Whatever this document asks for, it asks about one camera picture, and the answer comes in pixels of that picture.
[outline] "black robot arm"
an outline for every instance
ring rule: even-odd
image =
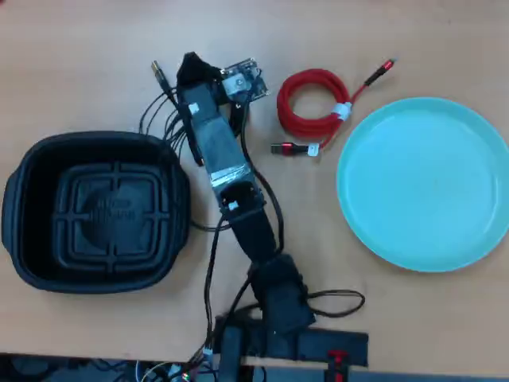
[[[268,328],[277,333],[303,329],[315,319],[307,288],[291,256],[277,249],[255,172],[235,138],[249,102],[267,94],[254,60],[220,70],[195,53],[177,74],[177,102],[193,157],[205,166],[223,216],[252,265],[251,287]],[[220,105],[229,103],[228,122]]]

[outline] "red clamp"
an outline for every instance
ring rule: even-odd
[[[328,367],[329,378],[327,381],[347,382],[348,365],[346,360],[348,358],[348,353],[342,350],[331,350],[328,352],[328,356],[332,359]]]

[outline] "circuit board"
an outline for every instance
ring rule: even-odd
[[[241,61],[225,69],[221,69],[223,87],[229,99],[237,103],[255,101],[270,93],[262,78],[262,70],[254,58]]]

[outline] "red usb cable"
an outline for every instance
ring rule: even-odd
[[[343,122],[338,114],[331,114],[319,119],[306,119],[293,113],[289,105],[289,99],[302,86],[307,84],[317,84],[327,88],[333,95],[337,103],[354,104],[360,93],[375,82],[379,77],[385,74],[394,65],[395,60],[386,61],[380,68],[373,73],[364,84],[350,98],[347,88],[334,73],[324,69],[308,69],[299,72],[286,79],[281,86],[278,94],[278,117],[283,128],[291,135],[304,140],[319,140],[320,149],[323,149],[334,137],[338,128]],[[275,143],[271,150],[274,154],[295,155],[308,152],[308,147],[296,145],[291,142]]]

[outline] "connector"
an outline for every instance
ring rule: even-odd
[[[159,83],[159,86],[161,86],[162,91],[167,95],[171,96],[172,94],[172,87],[169,85],[169,81],[165,76],[165,73],[162,71],[161,67],[157,63],[157,61],[152,61],[152,67],[153,74],[156,76],[156,80]]]
[[[396,62],[395,58],[385,61],[385,63],[380,68],[378,68],[376,72],[371,74],[371,76],[364,81],[364,86],[369,86],[373,84],[378,78],[387,73],[394,66],[395,62]]]
[[[285,155],[286,157],[291,157],[299,154],[307,154],[308,148],[308,146],[296,145],[292,142],[273,143],[270,145],[270,152],[272,154],[280,154]]]

